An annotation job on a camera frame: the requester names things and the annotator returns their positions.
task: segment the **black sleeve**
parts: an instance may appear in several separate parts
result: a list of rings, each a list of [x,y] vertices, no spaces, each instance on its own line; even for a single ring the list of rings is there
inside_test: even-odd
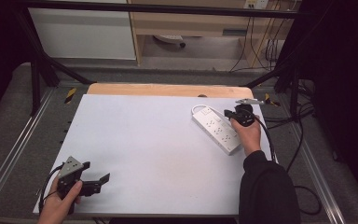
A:
[[[259,150],[243,162],[240,191],[240,224],[300,223],[292,179]]]

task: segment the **power strip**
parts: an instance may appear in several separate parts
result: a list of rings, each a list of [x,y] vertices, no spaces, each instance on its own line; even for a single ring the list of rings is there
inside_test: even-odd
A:
[[[193,120],[228,156],[241,147],[240,139],[234,129],[219,118],[210,107],[206,106],[193,114]]]

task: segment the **white table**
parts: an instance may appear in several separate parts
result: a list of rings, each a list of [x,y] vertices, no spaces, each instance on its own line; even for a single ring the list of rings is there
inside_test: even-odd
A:
[[[234,110],[235,100],[84,95],[53,168],[73,156],[91,162],[83,180],[107,173],[111,177],[100,194],[83,198],[75,212],[111,217],[236,216],[243,150],[227,156],[191,119],[194,105],[223,112]],[[263,120],[258,105],[254,111]],[[261,145],[270,158],[263,132]]]

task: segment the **floor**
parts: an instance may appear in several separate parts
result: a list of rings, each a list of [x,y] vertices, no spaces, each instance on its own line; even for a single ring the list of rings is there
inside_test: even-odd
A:
[[[185,37],[185,42],[186,47],[181,49],[179,46],[164,44],[149,36],[145,42],[144,60],[139,66],[133,62],[64,61],[82,76],[99,82],[238,86],[268,71],[259,68],[228,72],[241,56],[238,39]],[[269,63],[264,58],[260,60],[267,68]],[[245,60],[241,60],[234,69],[246,67]],[[45,174],[51,169],[55,155],[60,150],[65,130],[70,128],[68,121],[72,120],[81,95],[88,88],[75,83],[63,74],[59,75],[62,78],[61,86],[57,89],[46,89],[47,92],[51,92],[51,100],[35,129],[31,131],[31,136],[15,161],[16,165],[10,171],[6,183],[2,185],[0,223],[33,223],[37,218],[32,214],[36,193],[46,177]],[[282,104],[282,106],[264,105],[262,111],[265,117],[287,117],[283,104],[288,96],[273,91],[275,81],[271,79],[254,88],[253,92],[259,99],[265,99],[268,93],[272,101]],[[64,104],[67,92],[73,87],[77,87],[77,91],[71,104]],[[30,119],[31,100],[30,72],[29,67],[25,65],[14,73],[7,93],[0,103],[0,167]],[[300,98],[300,103],[304,104],[306,101],[306,98]],[[358,223],[358,185],[351,171],[346,164],[333,160],[330,146],[317,118],[306,117],[303,124],[306,144],[314,155],[346,223]],[[279,162],[283,167],[289,163],[298,144],[295,126],[291,125],[270,130]],[[303,154],[299,154],[289,175],[295,185],[307,186],[315,190]],[[306,210],[314,210],[317,207],[312,195],[301,190],[297,194],[300,207]],[[89,218],[76,216],[69,217],[69,222],[79,223],[79,219],[84,223],[90,222]],[[330,223],[324,210],[317,216],[302,215],[302,221]]]

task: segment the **hand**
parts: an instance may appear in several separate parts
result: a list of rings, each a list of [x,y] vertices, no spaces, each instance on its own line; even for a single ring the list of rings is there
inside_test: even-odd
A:
[[[240,137],[241,143],[245,149],[245,155],[249,156],[252,152],[260,150],[260,124],[255,120],[255,122],[248,126],[243,127],[235,119],[230,119],[231,126],[237,131],[238,136]]]
[[[73,201],[75,203],[80,203],[80,197],[77,195],[81,191],[83,186],[82,181],[77,181],[74,186],[69,190],[66,197],[62,200],[58,195],[57,191],[58,186],[58,177],[56,176],[51,184],[51,188],[48,194],[52,193],[46,198],[45,206],[40,215],[39,221],[37,223],[49,223],[49,224],[59,224],[62,223],[68,214],[69,208]]]

